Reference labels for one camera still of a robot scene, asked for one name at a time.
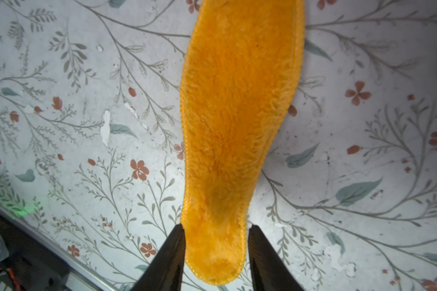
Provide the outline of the yellow insole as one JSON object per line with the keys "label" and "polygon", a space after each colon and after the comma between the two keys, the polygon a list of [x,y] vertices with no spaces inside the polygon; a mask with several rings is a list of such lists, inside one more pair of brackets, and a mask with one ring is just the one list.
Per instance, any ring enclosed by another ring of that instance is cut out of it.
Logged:
{"label": "yellow insole", "polygon": [[185,151],[185,262],[203,282],[234,281],[246,216],[269,148],[294,98],[303,1],[203,1],[180,86]]}

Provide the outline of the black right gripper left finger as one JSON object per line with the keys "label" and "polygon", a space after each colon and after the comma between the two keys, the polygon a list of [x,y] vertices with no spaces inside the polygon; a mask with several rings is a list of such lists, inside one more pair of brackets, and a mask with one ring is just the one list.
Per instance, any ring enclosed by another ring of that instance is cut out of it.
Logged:
{"label": "black right gripper left finger", "polygon": [[177,224],[131,291],[180,291],[185,250],[185,231]]}

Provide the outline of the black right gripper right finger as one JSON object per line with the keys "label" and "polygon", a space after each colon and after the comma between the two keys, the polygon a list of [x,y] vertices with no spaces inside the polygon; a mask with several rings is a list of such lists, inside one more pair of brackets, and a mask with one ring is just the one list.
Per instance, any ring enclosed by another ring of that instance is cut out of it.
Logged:
{"label": "black right gripper right finger", "polygon": [[254,291],[304,291],[257,225],[248,234],[248,254]]}

